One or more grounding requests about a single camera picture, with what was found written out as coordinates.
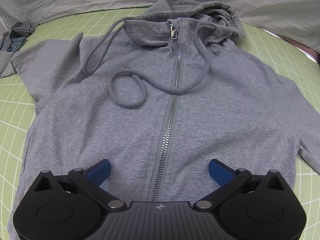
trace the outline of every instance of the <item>drawstring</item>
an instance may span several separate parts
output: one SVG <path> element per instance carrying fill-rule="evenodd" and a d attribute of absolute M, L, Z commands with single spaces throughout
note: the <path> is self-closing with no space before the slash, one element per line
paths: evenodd
<path fill-rule="evenodd" d="M 97 70 L 97 68 L 101 65 L 106 53 L 108 52 L 108 49 L 110 47 L 111 42 L 113 41 L 113 39 L 115 38 L 115 36 L 119 33 L 119 31 L 121 31 L 124 28 L 124 25 L 121 25 L 111 36 L 110 40 L 107 43 L 107 46 L 101 56 L 101 58 L 99 59 L 99 62 L 95 65 L 95 67 L 93 67 L 92 69 L 88 70 L 87 69 L 87 65 L 88 62 L 91 58 L 91 56 L 94 54 L 94 52 L 99 48 L 99 46 L 108 38 L 109 34 L 112 32 L 112 30 L 121 22 L 125 21 L 125 20 L 142 20 L 139 18 L 135 18 L 135 17 L 124 17 L 118 21 L 116 21 L 115 23 L 113 23 L 113 25 L 111 25 L 110 29 L 106 32 L 105 35 L 103 35 L 101 41 L 92 49 L 92 51 L 89 53 L 89 55 L 87 56 L 85 62 L 84 62 L 84 72 L 86 74 L 92 74 L 94 71 Z M 201 49 L 201 43 L 200 43 L 200 39 L 198 38 L 197 34 L 200 30 L 200 27 L 202 27 L 201 25 L 198 26 L 195 29 L 195 41 L 196 41 L 196 48 L 198 49 L 199 53 L 206 59 L 207 61 L 207 68 L 206 70 L 190 85 L 181 88 L 181 89 L 173 89 L 170 87 L 166 87 L 161 85 L 160 83 L 158 83 L 157 81 L 155 81 L 153 78 L 151 78 L 150 76 L 146 75 L 145 73 L 138 71 L 138 70 L 134 70 L 131 69 L 129 67 L 125 67 L 125 69 L 121 69 L 117 72 L 115 72 L 113 74 L 113 76 L 110 79 L 110 82 L 108 84 L 108 90 L 110 93 L 110 96 L 113 98 L 113 100 L 120 106 L 122 107 L 127 107 L 127 108 L 133 108 L 133 107 L 138 107 L 141 106 L 147 99 L 147 90 L 146 90 L 146 86 L 145 84 L 142 82 L 141 79 L 144 79 L 145 81 L 149 82 L 151 85 L 153 85 L 154 87 L 167 92 L 169 94 L 173 94 L 173 95 L 181 95 L 184 94 L 186 92 L 188 92 L 189 90 L 193 89 L 196 85 L 198 85 L 203 78 L 206 76 L 206 74 L 209 72 L 210 68 L 211 68 L 211 64 L 210 64 L 210 60 L 209 57 L 207 55 L 206 52 L 203 52 L 203 50 Z M 141 90 L 141 97 L 139 99 L 137 99 L 135 102 L 125 102 L 120 100 L 117 95 L 114 92 L 114 87 L 113 87 L 113 83 L 114 80 L 122 75 L 130 75 L 134 81 L 139 85 L 140 90 Z"/>

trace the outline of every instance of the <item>gray hoodie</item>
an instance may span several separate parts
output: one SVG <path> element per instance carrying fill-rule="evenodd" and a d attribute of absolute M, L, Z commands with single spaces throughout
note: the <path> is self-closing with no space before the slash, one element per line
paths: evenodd
<path fill-rule="evenodd" d="M 47 40 L 12 64 L 35 98 L 13 212 L 41 170 L 111 162 L 101 187 L 125 201 L 190 201 L 218 185 L 216 158 L 290 186 L 295 157 L 320 172 L 320 118 L 296 84 L 235 46 L 221 2 L 160 0 L 101 38 Z M 17 240 L 9 222 L 12 240 Z"/>

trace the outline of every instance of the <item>hoodie sleeve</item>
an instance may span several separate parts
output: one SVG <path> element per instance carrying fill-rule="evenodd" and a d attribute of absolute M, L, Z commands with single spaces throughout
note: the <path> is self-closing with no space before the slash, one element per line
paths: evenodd
<path fill-rule="evenodd" d="M 320 174 L 320 114 L 304 98 L 294 81 L 280 75 L 277 79 L 279 93 L 274 100 L 279 122 L 296 138 L 303 159 Z"/>
<path fill-rule="evenodd" d="M 71 41 L 45 40 L 19 51 L 11 59 L 35 102 L 52 98 L 80 71 L 79 43 L 82 33 Z"/>

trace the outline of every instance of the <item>plaid shirt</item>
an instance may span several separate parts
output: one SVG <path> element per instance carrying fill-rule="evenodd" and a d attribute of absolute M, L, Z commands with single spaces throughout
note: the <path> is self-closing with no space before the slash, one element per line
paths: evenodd
<path fill-rule="evenodd" d="M 0 40 L 0 50 L 8 51 L 10 45 L 12 44 L 11 39 L 20 38 L 20 37 L 29 37 L 32 33 L 35 32 L 36 28 L 33 28 L 28 21 L 23 23 L 17 22 L 12 27 L 11 30 L 5 32 L 2 35 Z"/>

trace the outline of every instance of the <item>zipper pull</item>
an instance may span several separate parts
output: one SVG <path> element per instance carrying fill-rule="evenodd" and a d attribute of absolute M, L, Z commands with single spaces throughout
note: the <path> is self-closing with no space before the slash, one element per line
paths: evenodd
<path fill-rule="evenodd" d="M 170 26 L 171 38 L 172 38 L 173 40 L 176 40 L 176 39 L 178 38 L 178 36 L 177 36 L 177 30 L 176 30 L 176 28 L 173 26 L 172 23 L 169 23 L 169 26 Z"/>

